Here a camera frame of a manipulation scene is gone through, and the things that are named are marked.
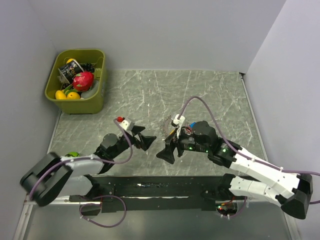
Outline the blue tag key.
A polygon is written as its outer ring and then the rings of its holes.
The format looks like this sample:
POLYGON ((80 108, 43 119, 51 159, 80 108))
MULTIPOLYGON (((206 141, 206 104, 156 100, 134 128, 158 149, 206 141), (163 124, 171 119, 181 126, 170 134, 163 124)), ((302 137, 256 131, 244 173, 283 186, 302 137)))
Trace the blue tag key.
POLYGON ((193 126, 196 124, 196 122, 193 122, 189 125, 190 128, 193 128, 193 126))

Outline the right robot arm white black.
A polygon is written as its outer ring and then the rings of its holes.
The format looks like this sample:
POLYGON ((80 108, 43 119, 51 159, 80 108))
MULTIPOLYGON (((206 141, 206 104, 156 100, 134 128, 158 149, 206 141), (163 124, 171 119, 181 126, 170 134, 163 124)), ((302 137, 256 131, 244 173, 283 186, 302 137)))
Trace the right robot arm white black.
POLYGON ((272 203, 296 219, 304 220, 313 194, 313 178, 309 173, 286 173, 240 145, 226 143, 207 121, 179 127, 164 140, 164 149, 156 157, 169 164, 175 162, 174 151, 181 157, 185 151, 207 154, 218 166, 241 172, 250 179, 224 174, 211 195, 216 200, 232 197, 260 199, 272 203))

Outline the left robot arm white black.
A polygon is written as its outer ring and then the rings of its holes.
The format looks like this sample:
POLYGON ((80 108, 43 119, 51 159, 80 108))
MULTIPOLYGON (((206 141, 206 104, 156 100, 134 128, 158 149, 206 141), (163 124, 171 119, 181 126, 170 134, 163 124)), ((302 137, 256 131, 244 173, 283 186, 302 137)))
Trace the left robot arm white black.
POLYGON ((105 191, 94 175, 109 171, 116 165, 114 159, 124 151, 133 147, 147 151, 156 140, 156 136, 143 135, 144 129, 134 126, 130 131, 123 130, 121 136, 108 133, 88 156, 68 157, 49 152, 20 179, 20 186, 40 207, 65 196, 82 196, 93 201, 105 191))

